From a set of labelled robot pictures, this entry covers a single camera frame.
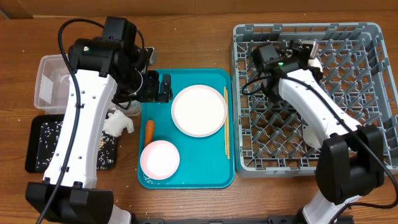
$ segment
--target speckled black tray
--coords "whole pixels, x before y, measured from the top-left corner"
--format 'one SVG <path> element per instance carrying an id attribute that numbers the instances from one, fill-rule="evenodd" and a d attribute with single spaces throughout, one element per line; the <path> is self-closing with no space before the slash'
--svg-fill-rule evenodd
<path id="1" fill-rule="evenodd" d="M 27 172 L 44 172 L 47 169 L 58 143 L 62 123 L 63 114 L 39 115 L 33 119 L 25 162 Z M 115 157 L 116 138 L 103 132 L 98 149 L 97 170 L 113 168 Z"/>

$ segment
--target teal tray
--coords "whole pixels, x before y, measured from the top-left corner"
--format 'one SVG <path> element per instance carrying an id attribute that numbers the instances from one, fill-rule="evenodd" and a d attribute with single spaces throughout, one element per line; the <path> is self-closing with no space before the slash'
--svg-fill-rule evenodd
<path id="1" fill-rule="evenodd" d="M 172 77 L 173 96 L 192 85 L 208 85 L 224 96 L 228 90 L 228 112 L 232 114 L 231 79 L 221 69 L 159 69 L 162 76 Z M 182 133 L 174 125 L 171 116 L 173 101 L 169 103 L 143 103 L 139 156 L 144 149 L 147 120 L 155 122 L 154 139 L 166 140 L 175 145 L 180 153 L 180 165 L 173 176 L 165 180 L 154 180 L 146 176 L 139 164 L 137 176 L 142 186 L 148 189 L 220 189 L 229 186 L 235 177 L 233 128 L 229 129 L 230 160 L 225 155 L 224 126 L 215 134 L 205 138 L 194 138 Z M 229 116 L 233 127 L 233 117 Z"/>

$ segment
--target clear plastic container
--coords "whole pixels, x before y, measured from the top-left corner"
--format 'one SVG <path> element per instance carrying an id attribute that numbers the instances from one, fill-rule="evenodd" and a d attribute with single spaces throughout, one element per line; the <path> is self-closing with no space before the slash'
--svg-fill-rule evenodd
<path id="1" fill-rule="evenodd" d="M 46 114 L 65 113 L 69 95 L 69 72 L 62 55 L 47 55 L 42 57 L 37 72 L 34 105 Z M 136 116 L 141 113 L 141 103 L 133 101 L 128 110 L 123 110 L 113 103 L 110 111 L 120 110 L 126 116 Z"/>

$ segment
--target pink bowl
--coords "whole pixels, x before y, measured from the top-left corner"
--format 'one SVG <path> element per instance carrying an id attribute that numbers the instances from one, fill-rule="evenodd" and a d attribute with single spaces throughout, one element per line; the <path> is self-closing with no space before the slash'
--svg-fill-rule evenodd
<path id="1" fill-rule="evenodd" d="M 171 177 L 179 164 L 180 154 L 168 141 L 154 141 L 141 153 L 141 169 L 151 179 L 164 180 Z"/>

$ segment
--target gray dish rack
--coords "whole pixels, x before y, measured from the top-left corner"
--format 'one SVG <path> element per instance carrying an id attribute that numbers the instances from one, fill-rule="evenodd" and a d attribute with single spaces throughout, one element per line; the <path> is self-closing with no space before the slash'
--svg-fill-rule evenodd
<path id="1" fill-rule="evenodd" d="M 241 24 L 234 28 L 231 46 L 238 175 L 314 174 L 320 151 L 304 143 L 306 124 L 294 108 L 286 101 L 273 104 L 261 92 L 241 94 L 241 87 L 256 74 L 250 60 L 252 50 L 268 42 L 283 50 L 291 40 L 319 43 L 318 59 L 324 73 L 321 87 L 361 124 L 375 124 L 383 130 L 384 163 L 398 172 L 398 94 L 377 24 Z"/>

